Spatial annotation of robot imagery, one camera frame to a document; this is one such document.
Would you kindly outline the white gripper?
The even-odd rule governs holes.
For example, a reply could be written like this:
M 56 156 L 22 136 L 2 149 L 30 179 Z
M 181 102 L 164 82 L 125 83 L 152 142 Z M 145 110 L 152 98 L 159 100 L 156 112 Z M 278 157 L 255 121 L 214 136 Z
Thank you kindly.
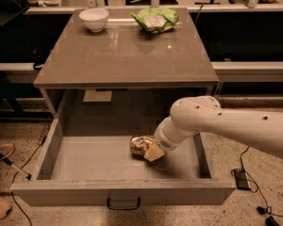
M 144 158 L 149 162 L 160 159 L 165 152 L 169 152 L 179 147 L 188 137 L 195 135 L 195 131 L 186 131 L 175 125 L 171 117 L 164 119 L 155 131 L 154 138 L 156 144 L 149 147 Z

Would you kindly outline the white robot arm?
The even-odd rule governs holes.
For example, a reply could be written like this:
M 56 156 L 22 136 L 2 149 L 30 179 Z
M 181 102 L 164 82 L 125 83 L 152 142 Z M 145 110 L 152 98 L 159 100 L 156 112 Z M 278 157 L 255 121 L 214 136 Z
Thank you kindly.
M 145 153 L 152 162 L 199 133 L 211 133 L 283 159 L 283 113 L 224 109 L 211 96 L 175 101 Z

